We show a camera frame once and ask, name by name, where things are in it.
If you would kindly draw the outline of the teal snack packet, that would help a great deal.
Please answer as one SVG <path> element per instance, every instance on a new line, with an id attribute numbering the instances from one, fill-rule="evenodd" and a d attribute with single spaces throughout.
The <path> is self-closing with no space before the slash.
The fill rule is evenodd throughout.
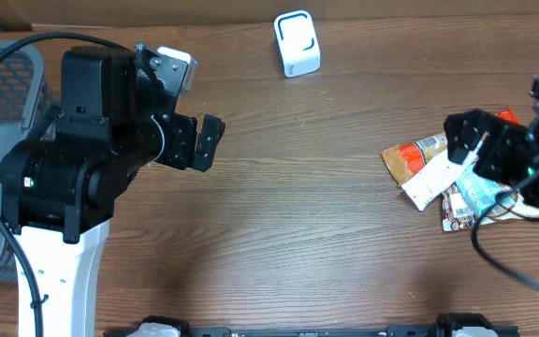
<path id="1" fill-rule="evenodd" d="M 455 184 L 465 203 L 479 217 L 497 201 L 496 197 L 500 193 L 509 191 L 510 187 L 477 175 L 473 171 L 474 166 L 475 163 L 472 163 L 467 167 L 456 179 Z"/>

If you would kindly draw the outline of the white tube gold cap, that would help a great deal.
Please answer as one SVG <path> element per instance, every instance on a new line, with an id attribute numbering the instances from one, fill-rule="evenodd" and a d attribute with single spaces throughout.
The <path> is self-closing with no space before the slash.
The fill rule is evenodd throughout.
<path id="1" fill-rule="evenodd" d="M 449 161 L 447 150 L 437 154 L 413 178 L 401 186 L 402 190 L 420 211 L 424 211 L 478 158 L 477 153 L 487 137 L 488 133 L 478 141 L 474 150 L 468 152 L 461 164 Z"/>

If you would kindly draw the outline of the orange spaghetti package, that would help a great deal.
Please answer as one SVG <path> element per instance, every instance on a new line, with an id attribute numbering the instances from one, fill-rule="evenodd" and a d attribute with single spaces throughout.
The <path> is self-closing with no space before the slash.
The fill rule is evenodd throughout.
<path id="1" fill-rule="evenodd" d="M 502 118 L 504 124 L 523 126 L 511 110 L 491 114 Z M 444 150 L 447 150 L 447 138 L 443 130 L 433 136 L 405 145 L 396 144 L 383 150 L 381 156 L 388 171 L 401 187 Z"/>

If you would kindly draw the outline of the beige brown snack pouch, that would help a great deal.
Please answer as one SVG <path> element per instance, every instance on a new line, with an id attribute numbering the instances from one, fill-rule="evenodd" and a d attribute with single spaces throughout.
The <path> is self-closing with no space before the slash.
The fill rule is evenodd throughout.
<path id="1" fill-rule="evenodd" d="M 539 208 L 524 203 L 521 195 L 513 197 L 513 202 L 504 203 L 501 208 L 493 210 L 482 222 L 483 225 L 502 221 L 531 217 L 539 219 Z M 446 232 L 470 229 L 478 220 L 478 216 L 465 202 L 459 188 L 453 183 L 443 192 L 442 225 Z"/>

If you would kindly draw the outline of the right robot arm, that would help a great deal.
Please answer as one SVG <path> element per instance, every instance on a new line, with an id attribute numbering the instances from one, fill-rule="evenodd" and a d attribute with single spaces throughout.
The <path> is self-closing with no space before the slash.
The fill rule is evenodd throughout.
<path id="1" fill-rule="evenodd" d="M 474 173 L 517 188 L 539 169 L 539 76 L 533 79 L 531 97 L 536 116 L 528 126 L 483 110 L 449 115 L 444 121 L 448 159 L 460 164 L 476 150 Z M 539 177 L 519 191 L 527 204 L 539 208 Z"/>

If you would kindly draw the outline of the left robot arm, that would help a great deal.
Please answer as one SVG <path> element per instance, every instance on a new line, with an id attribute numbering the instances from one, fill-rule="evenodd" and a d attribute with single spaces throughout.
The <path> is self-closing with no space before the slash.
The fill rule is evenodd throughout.
<path id="1" fill-rule="evenodd" d="M 196 60 L 168 47 L 85 46 L 61 63 L 53 139 L 30 136 L 0 164 L 1 211 L 36 274 L 48 336 L 91 336 L 114 203 L 151 163 L 206 171 L 226 126 L 175 111 Z"/>

